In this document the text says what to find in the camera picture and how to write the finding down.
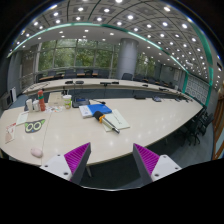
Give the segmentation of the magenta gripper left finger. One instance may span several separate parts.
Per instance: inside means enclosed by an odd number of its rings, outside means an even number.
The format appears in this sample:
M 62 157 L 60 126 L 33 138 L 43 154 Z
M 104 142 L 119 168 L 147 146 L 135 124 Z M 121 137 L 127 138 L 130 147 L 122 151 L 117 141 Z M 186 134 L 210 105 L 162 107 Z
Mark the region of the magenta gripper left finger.
M 79 184 L 91 154 L 91 143 L 81 145 L 66 154 L 57 154 L 41 169 L 65 180 Z

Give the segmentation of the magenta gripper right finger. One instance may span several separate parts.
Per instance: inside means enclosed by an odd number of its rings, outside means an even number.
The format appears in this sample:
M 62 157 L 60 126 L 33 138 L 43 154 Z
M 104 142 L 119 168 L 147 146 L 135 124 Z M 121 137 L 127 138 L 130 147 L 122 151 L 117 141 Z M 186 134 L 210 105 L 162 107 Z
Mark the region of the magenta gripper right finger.
M 168 155 L 158 155 L 136 143 L 133 144 L 133 156 L 144 183 L 154 182 L 181 170 Z

